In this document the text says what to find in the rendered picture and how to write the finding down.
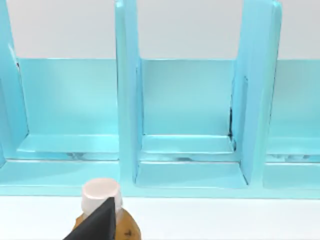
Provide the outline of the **light blue rack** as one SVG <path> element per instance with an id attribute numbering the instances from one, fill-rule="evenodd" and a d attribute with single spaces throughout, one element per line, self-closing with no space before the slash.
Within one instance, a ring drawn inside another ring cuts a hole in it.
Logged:
<path id="1" fill-rule="evenodd" d="M 0 0 L 0 196 L 320 199 L 320 59 L 279 59 L 280 0 L 243 0 L 235 59 L 144 58 L 138 1 L 115 57 L 16 55 Z"/>

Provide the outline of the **brown bottle with white cap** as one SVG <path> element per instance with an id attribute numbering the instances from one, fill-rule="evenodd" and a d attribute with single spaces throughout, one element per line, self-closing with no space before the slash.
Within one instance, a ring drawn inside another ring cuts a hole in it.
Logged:
<path id="1" fill-rule="evenodd" d="M 123 208 L 120 185 L 112 178 L 95 178 L 82 187 L 81 209 L 74 230 L 91 215 L 105 200 L 114 197 L 115 240 L 141 240 L 141 231 L 134 218 Z"/>

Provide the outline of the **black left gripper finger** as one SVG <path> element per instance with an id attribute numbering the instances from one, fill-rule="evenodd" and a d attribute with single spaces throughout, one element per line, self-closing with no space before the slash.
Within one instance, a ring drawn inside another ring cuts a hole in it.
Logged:
<path id="1" fill-rule="evenodd" d="M 63 240 L 115 240 L 115 200 L 110 197 Z"/>

